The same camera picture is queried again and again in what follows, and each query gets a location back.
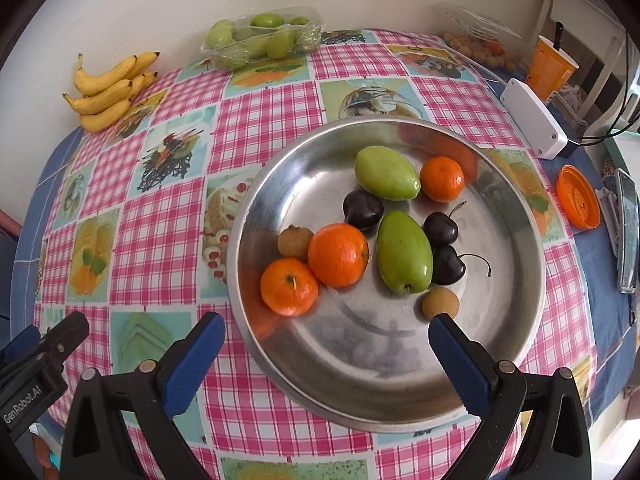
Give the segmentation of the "small brown longan fruit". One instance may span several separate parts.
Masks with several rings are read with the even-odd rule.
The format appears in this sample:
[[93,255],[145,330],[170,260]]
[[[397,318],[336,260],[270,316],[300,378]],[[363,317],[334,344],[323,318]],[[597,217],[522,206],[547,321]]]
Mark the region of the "small brown longan fruit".
[[447,313],[455,318],[460,309],[460,299],[446,287],[432,288],[421,301],[421,311],[424,318],[430,320],[441,313]]

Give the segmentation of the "dark cherry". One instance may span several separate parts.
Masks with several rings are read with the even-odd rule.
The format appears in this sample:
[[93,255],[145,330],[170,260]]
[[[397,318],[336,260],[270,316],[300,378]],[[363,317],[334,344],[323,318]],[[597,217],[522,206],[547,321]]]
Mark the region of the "dark cherry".
[[423,232],[434,249],[452,245],[458,239],[459,228],[452,215],[466,204],[464,200],[458,203],[449,214],[435,211],[429,214],[423,222]]
[[375,195],[366,191],[349,192],[343,200],[345,221],[360,231],[377,226],[384,216],[384,205]]
[[484,261],[487,264],[487,276],[491,277],[491,265],[486,258],[470,252],[459,254],[454,246],[446,245],[439,247],[434,253],[432,282],[436,285],[447,286],[460,281],[466,273],[464,257],[473,257]]

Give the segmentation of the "small tangerine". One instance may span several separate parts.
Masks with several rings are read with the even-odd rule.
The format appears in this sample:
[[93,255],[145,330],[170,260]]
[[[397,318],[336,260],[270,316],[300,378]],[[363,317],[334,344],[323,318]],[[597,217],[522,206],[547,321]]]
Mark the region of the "small tangerine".
[[319,295],[319,285],[308,268],[295,258],[274,260],[260,277],[260,296],[267,307],[283,316],[308,312]]

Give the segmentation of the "green mango-shaped fruit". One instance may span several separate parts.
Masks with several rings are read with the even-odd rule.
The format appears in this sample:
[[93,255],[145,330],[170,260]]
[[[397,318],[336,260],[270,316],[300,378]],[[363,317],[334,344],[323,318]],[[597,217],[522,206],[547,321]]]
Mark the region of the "green mango-shaped fruit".
[[386,146],[372,145],[360,150],[354,171],[360,186],[382,200],[414,200],[421,191],[412,163]]
[[376,262],[384,284],[396,295],[424,292],[431,286],[434,257],[422,228],[408,214],[392,210],[378,227]]

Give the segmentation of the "orange tangerine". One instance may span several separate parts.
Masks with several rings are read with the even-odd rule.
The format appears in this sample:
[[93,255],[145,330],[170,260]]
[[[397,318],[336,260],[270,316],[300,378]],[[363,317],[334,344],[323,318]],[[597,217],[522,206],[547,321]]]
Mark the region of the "orange tangerine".
[[455,200],[464,190],[465,177],[461,166],[447,156],[434,156],[421,167],[423,193],[434,202]]

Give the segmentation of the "orange plastic lid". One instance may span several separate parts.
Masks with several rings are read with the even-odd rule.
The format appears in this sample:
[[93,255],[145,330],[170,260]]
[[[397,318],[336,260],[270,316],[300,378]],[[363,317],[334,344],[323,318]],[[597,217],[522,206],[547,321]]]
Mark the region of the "orange plastic lid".
[[564,165],[555,181],[555,192],[568,221],[576,230],[600,226],[601,214],[596,193],[584,174],[573,165]]

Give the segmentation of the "bunch of yellow bananas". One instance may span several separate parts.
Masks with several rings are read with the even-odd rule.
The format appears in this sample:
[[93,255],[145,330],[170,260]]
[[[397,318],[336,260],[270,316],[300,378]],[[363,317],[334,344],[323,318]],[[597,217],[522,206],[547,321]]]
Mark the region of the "bunch of yellow bananas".
[[107,72],[92,76],[84,69],[84,55],[79,53],[73,83],[80,97],[68,93],[62,97],[78,115],[81,128],[96,133],[122,119],[137,96],[156,81],[157,72],[149,72],[149,68],[159,57],[160,51],[130,55]]

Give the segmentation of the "round stainless steel bowl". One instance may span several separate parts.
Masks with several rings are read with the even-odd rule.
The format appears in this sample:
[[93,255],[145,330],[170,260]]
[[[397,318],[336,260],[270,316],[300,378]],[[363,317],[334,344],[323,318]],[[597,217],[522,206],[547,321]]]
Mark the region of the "round stainless steel bowl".
[[[278,235],[343,222],[344,200],[359,188],[357,155],[377,146],[412,169],[436,156],[453,159],[464,173],[461,195],[446,204],[424,195],[388,200],[382,220],[364,233],[369,260],[356,283],[321,285],[306,313],[273,312],[259,282],[278,258]],[[476,145],[424,120],[352,118],[304,134],[260,170],[233,225],[230,304],[248,352],[293,402],[336,424],[388,434],[462,415],[421,310],[436,286],[436,252],[422,229],[435,211],[459,230],[454,320],[493,358],[521,362],[544,310],[544,251],[524,196]]]

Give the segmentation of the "black power adapter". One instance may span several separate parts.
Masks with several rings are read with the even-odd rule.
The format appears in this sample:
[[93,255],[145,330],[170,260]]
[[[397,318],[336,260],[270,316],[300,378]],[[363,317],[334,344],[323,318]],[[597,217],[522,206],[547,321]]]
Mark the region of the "black power adapter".
[[569,158],[572,156],[578,148],[580,148],[582,144],[579,141],[575,141],[573,139],[568,139],[564,148],[559,152],[559,158]]

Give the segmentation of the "white rectangular device box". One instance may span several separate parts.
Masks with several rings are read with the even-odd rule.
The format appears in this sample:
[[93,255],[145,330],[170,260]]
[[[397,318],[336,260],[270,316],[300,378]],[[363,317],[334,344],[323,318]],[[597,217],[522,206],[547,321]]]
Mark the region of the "white rectangular device box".
[[538,158],[554,159],[566,148],[566,133],[528,84],[511,78],[500,101]]

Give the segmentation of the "plastic tray of green jujubes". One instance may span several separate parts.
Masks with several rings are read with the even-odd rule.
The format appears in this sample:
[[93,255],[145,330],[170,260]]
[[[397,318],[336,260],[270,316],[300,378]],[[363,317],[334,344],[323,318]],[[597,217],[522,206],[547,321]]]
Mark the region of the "plastic tray of green jujubes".
[[208,30],[201,54],[217,70],[235,72],[265,60],[305,54],[320,44],[324,19],[312,6],[290,6],[223,18]]

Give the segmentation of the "orange paper cup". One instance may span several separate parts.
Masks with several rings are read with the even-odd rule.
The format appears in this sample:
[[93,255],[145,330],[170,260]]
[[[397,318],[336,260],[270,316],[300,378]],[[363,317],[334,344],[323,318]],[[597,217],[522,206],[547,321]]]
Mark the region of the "orange paper cup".
[[574,58],[562,49],[563,32],[564,25],[556,22],[552,39],[538,37],[528,69],[525,82],[542,102],[548,102],[579,68]]

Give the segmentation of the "plastic box of longans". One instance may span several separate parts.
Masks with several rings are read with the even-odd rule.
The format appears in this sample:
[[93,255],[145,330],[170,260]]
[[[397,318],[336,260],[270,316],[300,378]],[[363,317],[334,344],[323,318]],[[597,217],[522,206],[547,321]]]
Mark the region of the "plastic box of longans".
[[439,3],[437,12],[438,36],[448,47],[490,70],[520,68],[525,44],[512,28],[449,3]]

